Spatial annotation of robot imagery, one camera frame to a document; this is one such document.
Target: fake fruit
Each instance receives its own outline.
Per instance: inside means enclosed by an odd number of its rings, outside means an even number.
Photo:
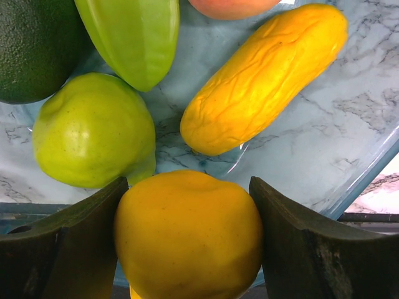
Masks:
[[[242,187],[193,170],[139,182],[115,214],[117,255],[142,298],[239,298],[260,269],[262,233]]]
[[[281,0],[189,0],[197,11],[207,17],[238,20],[261,14]]]
[[[337,57],[348,22],[333,6],[307,4],[262,25],[195,95],[180,132],[193,150],[218,155],[269,126]]]
[[[178,0],[75,3],[99,54],[124,81],[147,92],[168,73],[178,39]]]
[[[130,299],[142,299],[140,296],[137,295],[137,293],[134,291],[132,287],[129,287],[130,289]]]
[[[123,80],[88,73],[42,106],[33,127],[34,156],[50,177],[101,188],[119,176],[130,184],[155,170],[155,127],[141,97]]]
[[[58,91],[89,53],[74,0],[0,4],[0,102],[27,104]]]

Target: green apple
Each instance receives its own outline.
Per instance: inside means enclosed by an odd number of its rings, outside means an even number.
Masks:
[[[155,126],[144,101],[122,79],[88,73],[66,83],[34,123],[35,159],[71,186],[102,188],[119,176],[130,184],[155,171]]]

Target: glass dish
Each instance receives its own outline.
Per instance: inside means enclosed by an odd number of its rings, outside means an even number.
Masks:
[[[181,114],[210,76],[271,15],[327,2],[350,21],[338,59],[251,141],[209,158],[193,154],[179,134]],[[181,1],[176,59],[152,91],[142,93],[156,123],[157,168],[191,168],[239,183],[259,176],[293,200],[337,219],[399,150],[399,6],[385,1],[283,0],[241,21],[216,21]],[[74,76],[112,74],[98,53]],[[51,214],[94,190],[59,183],[32,156],[31,128],[45,100],[0,104],[0,232]],[[262,283],[262,272],[254,285]],[[115,283],[126,285],[120,268]]]

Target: dark green fruit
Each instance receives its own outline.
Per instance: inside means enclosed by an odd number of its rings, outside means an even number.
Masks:
[[[0,102],[33,103],[58,91],[88,39],[74,0],[1,0]]]

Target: peach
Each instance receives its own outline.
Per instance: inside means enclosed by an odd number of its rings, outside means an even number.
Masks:
[[[197,11],[220,20],[253,17],[274,7],[280,0],[189,0]]]

